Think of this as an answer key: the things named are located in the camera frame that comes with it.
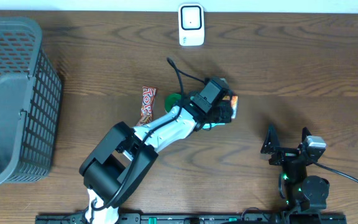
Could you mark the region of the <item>light teal snack packet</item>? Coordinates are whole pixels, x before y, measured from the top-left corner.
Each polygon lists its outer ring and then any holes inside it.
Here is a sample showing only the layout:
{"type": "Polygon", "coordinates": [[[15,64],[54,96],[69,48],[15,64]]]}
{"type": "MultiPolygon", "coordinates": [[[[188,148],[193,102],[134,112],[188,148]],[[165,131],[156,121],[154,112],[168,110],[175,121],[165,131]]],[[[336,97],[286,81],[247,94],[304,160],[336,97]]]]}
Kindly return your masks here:
{"type": "Polygon", "coordinates": [[[210,130],[226,122],[227,103],[222,96],[208,98],[197,93],[191,98],[194,111],[193,119],[196,122],[195,131],[210,130]]]}

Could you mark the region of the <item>orange snack packet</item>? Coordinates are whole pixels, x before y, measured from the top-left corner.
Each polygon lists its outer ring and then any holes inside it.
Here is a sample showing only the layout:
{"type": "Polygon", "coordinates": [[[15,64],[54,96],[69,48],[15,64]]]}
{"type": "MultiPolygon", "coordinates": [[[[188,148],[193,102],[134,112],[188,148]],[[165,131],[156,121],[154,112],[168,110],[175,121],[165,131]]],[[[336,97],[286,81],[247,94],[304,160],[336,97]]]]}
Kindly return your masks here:
{"type": "Polygon", "coordinates": [[[238,96],[237,95],[232,96],[230,102],[231,102],[231,109],[232,109],[231,119],[235,119],[237,115],[238,96]]]}

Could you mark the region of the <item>green lid jar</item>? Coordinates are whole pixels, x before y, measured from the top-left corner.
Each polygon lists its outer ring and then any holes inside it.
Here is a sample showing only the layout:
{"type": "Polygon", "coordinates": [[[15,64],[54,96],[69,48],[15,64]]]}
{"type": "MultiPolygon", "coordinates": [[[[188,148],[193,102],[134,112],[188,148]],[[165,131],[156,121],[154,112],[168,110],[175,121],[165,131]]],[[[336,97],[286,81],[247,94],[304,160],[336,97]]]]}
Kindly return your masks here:
{"type": "Polygon", "coordinates": [[[165,98],[164,101],[164,108],[165,108],[165,112],[168,113],[170,112],[170,110],[177,104],[178,101],[181,100],[181,94],[179,93],[172,93],[170,95],[168,95],[165,98]]]}

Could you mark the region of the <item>red Top chocolate bar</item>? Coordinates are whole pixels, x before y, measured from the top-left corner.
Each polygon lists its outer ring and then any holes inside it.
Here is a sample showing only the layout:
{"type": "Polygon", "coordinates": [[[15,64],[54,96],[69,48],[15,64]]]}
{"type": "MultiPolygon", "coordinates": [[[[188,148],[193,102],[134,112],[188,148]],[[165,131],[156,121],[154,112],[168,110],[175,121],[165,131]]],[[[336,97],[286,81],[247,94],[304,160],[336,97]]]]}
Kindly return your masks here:
{"type": "Polygon", "coordinates": [[[142,106],[140,109],[140,120],[137,122],[137,126],[142,126],[152,122],[156,94],[156,87],[142,87],[142,106]]]}

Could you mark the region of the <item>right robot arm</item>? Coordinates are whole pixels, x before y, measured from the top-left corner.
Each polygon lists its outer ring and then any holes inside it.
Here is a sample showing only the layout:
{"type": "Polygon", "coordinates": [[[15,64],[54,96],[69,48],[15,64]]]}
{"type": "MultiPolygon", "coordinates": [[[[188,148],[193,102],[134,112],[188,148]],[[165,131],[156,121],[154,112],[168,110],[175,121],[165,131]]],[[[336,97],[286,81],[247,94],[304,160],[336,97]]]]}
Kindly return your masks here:
{"type": "Polygon", "coordinates": [[[328,180],[317,175],[308,175],[306,168],[315,163],[325,152],[326,143],[302,129],[301,143],[296,148],[280,145],[278,134],[270,125],[260,152],[271,158],[268,163],[280,166],[282,173],[278,181],[281,198],[288,208],[276,216],[280,223],[321,223],[321,211],[326,208],[329,195],[328,180]]]}

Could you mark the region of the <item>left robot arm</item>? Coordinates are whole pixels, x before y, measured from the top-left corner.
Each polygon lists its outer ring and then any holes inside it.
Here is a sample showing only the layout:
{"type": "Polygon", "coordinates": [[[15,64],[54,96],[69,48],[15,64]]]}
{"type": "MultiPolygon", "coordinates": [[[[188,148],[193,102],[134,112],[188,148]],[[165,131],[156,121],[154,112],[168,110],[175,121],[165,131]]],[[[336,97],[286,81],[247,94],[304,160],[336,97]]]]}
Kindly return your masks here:
{"type": "Polygon", "coordinates": [[[160,151],[208,124],[231,122],[232,91],[223,78],[210,78],[200,92],[183,96],[155,121],[115,124],[79,169],[88,189],[86,223],[116,223],[118,208],[140,185],[160,151]]]}

